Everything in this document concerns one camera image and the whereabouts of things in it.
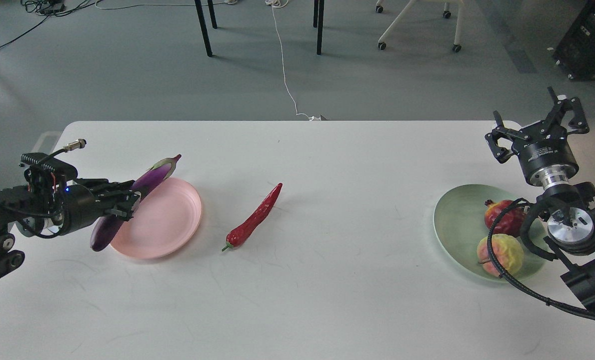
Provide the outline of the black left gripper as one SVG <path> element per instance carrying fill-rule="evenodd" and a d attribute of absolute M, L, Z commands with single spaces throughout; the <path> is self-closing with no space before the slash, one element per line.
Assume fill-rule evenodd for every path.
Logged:
<path fill-rule="evenodd" d="M 74 181 L 64 189 L 63 223 L 57 234 L 88 227 L 104 215 L 129 221 L 142 201 L 141 193 L 130 193 L 134 184 L 135 180 L 117 182 L 107 178 Z"/>

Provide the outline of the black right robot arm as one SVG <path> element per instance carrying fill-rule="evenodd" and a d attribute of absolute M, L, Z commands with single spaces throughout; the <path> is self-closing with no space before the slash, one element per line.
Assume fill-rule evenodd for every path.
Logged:
<path fill-rule="evenodd" d="M 518 198 L 494 217 L 496 226 L 505 215 L 517 208 L 527 208 L 519 235 L 524 247 L 544 260 L 560 260 L 567 268 L 561 280 L 576 296 L 582 307 L 552 300 L 533 291 L 512 275 L 494 253 L 493 233 L 486 237 L 486 248 L 499 278 L 515 289 L 562 312 L 595 321 L 595 259 L 578 265 L 568 255 L 595 253 L 595 186 L 591 182 L 571 184 L 579 171 L 568 136 L 586 134 L 590 128 L 579 98 L 547 91 L 553 107 L 544 120 L 519 130 L 504 125 L 495 111 L 495 127 L 485 141 L 497 162 L 503 164 L 517 157 L 527 184 L 543 189 L 534 203 Z"/>

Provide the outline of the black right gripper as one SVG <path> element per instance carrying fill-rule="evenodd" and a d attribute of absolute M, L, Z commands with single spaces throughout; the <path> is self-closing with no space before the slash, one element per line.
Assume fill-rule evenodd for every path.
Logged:
<path fill-rule="evenodd" d="M 542 186 L 542 176 L 538 173 L 551 167 L 563 168 L 565 177 L 570 179 L 579 171 L 579 165 L 568 144 L 570 135 L 585 135 L 590 132 L 581 100 L 574 96 L 556 94 L 553 87 L 547 87 L 553 106 L 544 120 L 533 123 L 531 132 L 524 129 L 510 129 L 504 125 L 503 117 L 493 111 L 495 126 L 484 139 L 494 159 L 505 164 L 511 157 L 517 157 L 523 172 L 524 181 L 531 186 Z"/>

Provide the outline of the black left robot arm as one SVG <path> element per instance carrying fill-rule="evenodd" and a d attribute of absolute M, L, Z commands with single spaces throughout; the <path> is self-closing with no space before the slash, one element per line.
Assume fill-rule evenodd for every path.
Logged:
<path fill-rule="evenodd" d="M 16 271 L 25 260 L 15 250 L 16 226 L 27 237 L 54 239 L 91 226 L 110 216 L 128 221 L 141 194 L 132 189 L 133 181 L 110 182 L 105 178 L 78 178 L 74 166 L 58 155 L 86 146 L 78 139 L 53 153 L 24 153 L 21 164 L 26 183 L 0 190 L 0 279 Z"/>

